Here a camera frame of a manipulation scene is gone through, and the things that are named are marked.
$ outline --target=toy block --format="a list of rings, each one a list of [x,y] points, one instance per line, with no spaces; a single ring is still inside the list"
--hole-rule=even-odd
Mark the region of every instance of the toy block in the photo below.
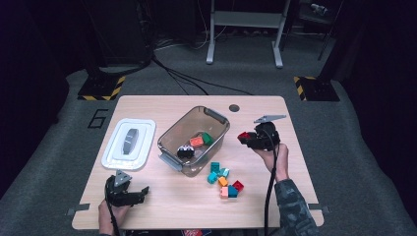
[[[227,180],[226,180],[226,178],[224,178],[223,176],[221,176],[220,178],[218,178],[218,184],[221,187],[226,187],[227,186]]]
[[[237,198],[237,194],[239,193],[235,187],[229,185],[227,186],[227,192],[229,194],[229,198]]]
[[[229,188],[228,187],[221,187],[220,197],[222,199],[228,199],[229,198]]]
[[[235,187],[235,189],[237,190],[237,192],[241,192],[243,190],[243,188],[245,186],[243,186],[242,183],[239,182],[239,180],[236,180],[236,182],[234,182],[234,184],[232,184],[233,187]]]
[[[201,147],[203,144],[204,144],[203,138],[200,136],[190,139],[190,145],[193,148]]]
[[[218,176],[223,176],[224,178],[227,178],[227,176],[229,175],[229,171],[230,170],[227,168],[221,168],[218,172]]]
[[[202,138],[203,138],[203,142],[205,143],[205,145],[207,145],[207,146],[212,145],[213,139],[208,133],[204,132],[202,134]]]
[[[219,162],[212,162],[210,172],[218,173],[220,171],[220,163]]]
[[[208,176],[208,182],[211,184],[214,184],[216,180],[217,180],[217,174],[214,172],[211,172],[211,174]]]

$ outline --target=cable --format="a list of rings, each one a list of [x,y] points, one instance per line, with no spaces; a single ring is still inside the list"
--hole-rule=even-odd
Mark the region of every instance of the cable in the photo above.
[[[113,214],[113,210],[111,209],[111,204],[110,204],[110,202],[108,201],[108,198],[107,198],[108,182],[109,182],[109,179],[107,179],[107,181],[105,182],[105,187],[104,187],[104,198],[105,198],[105,202],[107,203],[108,211],[110,212],[111,223],[113,224],[113,231],[114,231],[114,234],[115,234],[116,236],[120,236],[119,227],[117,226],[117,220],[116,220],[116,217],[115,217],[115,216],[114,216],[114,214]]]
[[[262,131],[268,136],[270,143],[273,144],[272,137],[268,134],[268,132],[264,129]],[[269,178],[269,184],[268,184],[268,190],[267,190],[267,197],[265,199],[265,219],[264,219],[264,235],[268,236],[268,210],[269,210],[269,200],[270,200],[270,193],[272,192],[272,186],[273,186],[273,180],[275,178],[276,174],[276,162],[278,160],[277,152],[279,153],[279,143],[278,145],[278,151],[276,149],[273,149],[273,168],[270,171],[270,178]]]
[[[164,66],[164,65],[163,65],[160,61],[158,61],[155,57],[153,57],[153,58],[152,58],[152,61],[153,61],[154,63],[156,63],[156,65],[158,65],[158,66],[162,67],[162,68],[163,68],[163,69],[164,69],[164,70],[168,73],[168,75],[169,75],[172,79],[174,79],[177,83],[178,83],[178,81],[177,81],[177,79],[176,79],[173,75],[175,75],[175,76],[177,76],[177,77],[179,77],[179,78],[181,78],[181,79],[183,79],[183,80],[185,80],[185,81],[189,82],[189,85],[193,85],[193,86],[195,86],[195,87],[199,88],[202,92],[204,92],[204,93],[205,93],[205,95],[209,95],[209,93],[208,93],[208,92],[206,92],[204,88],[202,88],[201,86],[197,85],[195,82],[192,82],[192,81],[190,81],[189,79],[187,79],[187,78],[185,78],[185,77],[183,77],[183,76],[181,76],[181,75],[178,75],[178,74],[177,74],[178,72],[176,72],[176,71],[174,71],[174,70],[172,70],[172,69],[170,69],[170,68],[165,67],[165,66]]]
[[[232,12],[234,12],[234,4],[235,4],[235,0],[233,0],[233,2],[232,2]],[[221,32],[214,38],[214,40],[216,40],[219,36],[221,36],[221,34],[224,32],[224,30],[226,30],[226,28],[227,28],[227,26],[225,26],[222,30],[221,30]]]
[[[198,82],[201,82],[201,83],[204,83],[204,84],[207,84],[207,85],[210,85],[210,86],[214,86],[214,87],[219,87],[219,88],[223,88],[223,89],[231,89],[231,90],[236,90],[236,91],[240,91],[240,92],[243,92],[243,93],[246,93],[246,94],[248,94],[248,95],[253,95],[253,94],[251,94],[251,93],[249,93],[249,92],[247,92],[247,91],[244,91],[244,90],[240,90],[240,89],[237,89],[237,88],[230,88],[230,87],[226,87],[226,86],[221,86],[221,85],[217,85],[217,84],[213,84],[213,83],[209,83],[209,82],[205,82],[205,81],[202,81],[202,80],[199,80],[199,79],[197,79],[197,78],[194,78],[194,77],[191,77],[191,76],[188,76],[188,75],[185,75],[185,74],[183,74],[183,73],[180,73],[180,72],[178,72],[178,71],[175,71],[175,70],[173,70],[173,69],[170,69],[170,68],[168,68],[168,67],[166,67],[166,66],[164,66],[159,60],[157,60],[156,59],[156,57],[155,56],[153,56],[152,57],[152,61],[154,62],[154,63],[156,63],[156,65],[158,65],[158,66],[160,66],[161,68],[163,68],[165,71],[167,71],[167,72],[169,72],[169,73],[172,73],[173,75],[175,75],[175,76],[177,76],[177,77],[179,77],[179,78],[181,78],[182,80],[185,80],[185,81],[187,81],[187,82],[189,82],[189,83],[191,83],[191,84],[193,84],[195,87],[197,87],[197,88],[199,88],[200,90],[202,90],[206,95],[209,95],[201,86],[199,86],[198,84],[196,84],[195,82],[193,82],[193,81],[191,81],[191,80],[195,80],[195,81],[198,81]]]
[[[196,50],[197,50],[197,49],[200,49],[200,48],[202,48],[204,45],[206,45],[206,43],[208,42],[208,38],[209,38],[208,27],[207,27],[207,25],[206,25],[205,18],[203,17],[202,7],[200,6],[200,0],[197,0],[197,4],[199,5],[200,16],[202,17],[203,24],[205,25],[206,39],[205,39],[205,41],[202,43],[202,45],[200,45],[199,47],[191,47],[191,48],[196,49]]]

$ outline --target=wooden table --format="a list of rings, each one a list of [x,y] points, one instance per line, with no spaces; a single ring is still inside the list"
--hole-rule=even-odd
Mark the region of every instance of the wooden table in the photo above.
[[[231,104],[240,107],[229,110]],[[220,168],[230,169],[228,181],[239,180],[245,187],[236,199],[223,200],[219,185],[207,181],[210,162],[193,178],[172,169],[158,156],[158,138],[176,121],[197,105],[211,108],[230,122],[223,145],[212,161]],[[295,134],[285,101],[280,96],[139,96],[120,97],[92,168],[80,204],[89,210],[77,211],[73,219],[75,229],[98,229],[98,205],[104,198],[104,184],[115,170],[101,164],[101,158],[118,121],[123,118],[150,119],[156,123],[153,142],[146,166],[139,171],[125,171],[132,176],[130,193],[149,186],[145,202],[130,208],[125,229],[190,229],[190,228],[263,228],[264,208],[270,173],[264,162],[250,148],[237,139],[242,132],[254,132],[254,121],[264,115],[286,115],[273,121],[281,141],[289,148],[289,175],[308,204],[318,199]],[[321,210],[311,210],[320,226],[324,223]],[[269,227],[279,226],[279,211],[272,191],[269,204]]]

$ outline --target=sleeve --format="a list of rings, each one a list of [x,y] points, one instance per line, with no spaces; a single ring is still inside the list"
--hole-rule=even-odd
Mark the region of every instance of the sleeve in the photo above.
[[[280,233],[286,236],[320,235],[319,228],[295,183],[286,179],[279,181],[274,187],[280,213]]]

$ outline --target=yellow black warning tape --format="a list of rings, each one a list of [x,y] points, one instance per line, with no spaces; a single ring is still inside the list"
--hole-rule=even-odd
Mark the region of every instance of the yellow black warning tape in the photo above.
[[[315,77],[294,77],[295,87],[297,88],[300,99],[307,100],[306,93],[304,93],[304,89],[300,83],[301,79],[315,80],[316,78]]]
[[[79,100],[114,100],[117,97],[117,94],[119,94],[120,89],[122,88],[123,82],[125,82],[126,77],[122,77],[117,82],[116,87],[113,90],[113,93],[108,96],[94,96],[94,95],[79,95]]]

